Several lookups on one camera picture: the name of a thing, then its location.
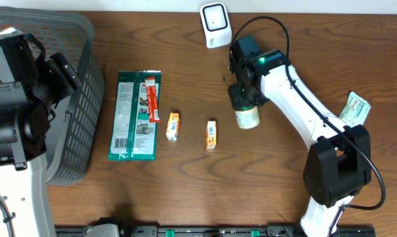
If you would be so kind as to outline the orange tissue pack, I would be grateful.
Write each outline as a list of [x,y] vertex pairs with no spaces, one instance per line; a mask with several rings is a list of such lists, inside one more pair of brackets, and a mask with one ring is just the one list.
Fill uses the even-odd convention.
[[169,141],[177,141],[178,132],[180,129],[180,115],[178,113],[171,113],[169,115],[166,136]]
[[217,145],[217,123],[214,120],[207,122],[206,128],[206,148],[215,149]]

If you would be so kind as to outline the green lidded small jar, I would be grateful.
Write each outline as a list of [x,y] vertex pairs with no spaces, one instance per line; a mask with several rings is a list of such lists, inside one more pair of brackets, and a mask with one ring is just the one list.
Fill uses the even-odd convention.
[[244,110],[235,111],[238,127],[241,129],[251,129],[259,125],[259,111],[257,106],[246,107]]

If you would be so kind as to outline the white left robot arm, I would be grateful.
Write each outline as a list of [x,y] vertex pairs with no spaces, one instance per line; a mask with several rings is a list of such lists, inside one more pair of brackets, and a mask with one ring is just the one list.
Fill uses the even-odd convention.
[[54,236],[46,134],[53,106],[80,86],[62,53],[32,34],[0,32],[0,236]]

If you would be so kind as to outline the red and white package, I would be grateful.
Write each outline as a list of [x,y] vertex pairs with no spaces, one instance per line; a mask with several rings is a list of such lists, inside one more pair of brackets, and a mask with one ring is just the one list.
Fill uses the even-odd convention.
[[152,76],[152,77],[146,78],[145,83],[146,83],[149,121],[150,122],[160,122],[161,119],[159,117],[155,77]]

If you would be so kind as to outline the mint green wipes packet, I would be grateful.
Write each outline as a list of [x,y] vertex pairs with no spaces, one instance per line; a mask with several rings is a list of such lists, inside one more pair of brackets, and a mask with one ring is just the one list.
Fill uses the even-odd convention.
[[338,118],[343,120],[348,126],[355,127],[363,125],[369,112],[371,105],[362,97],[354,92],[350,92],[348,100]]

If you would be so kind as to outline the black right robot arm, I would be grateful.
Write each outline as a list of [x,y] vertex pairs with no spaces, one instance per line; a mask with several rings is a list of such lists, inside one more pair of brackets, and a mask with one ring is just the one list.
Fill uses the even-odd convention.
[[279,50],[263,53],[251,36],[230,47],[228,88],[241,129],[259,124],[258,108],[272,101],[298,131],[308,149],[303,173],[311,198],[295,236],[360,236],[339,228],[344,206],[371,181],[370,137],[362,125],[351,127],[331,113],[300,80]]

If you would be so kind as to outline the dark green package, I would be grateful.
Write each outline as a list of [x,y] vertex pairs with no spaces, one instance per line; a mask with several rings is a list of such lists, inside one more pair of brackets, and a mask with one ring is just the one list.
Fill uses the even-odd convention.
[[155,79],[160,98],[161,71],[119,71],[110,161],[154,161],[157,123],[149,121],[146,78]]

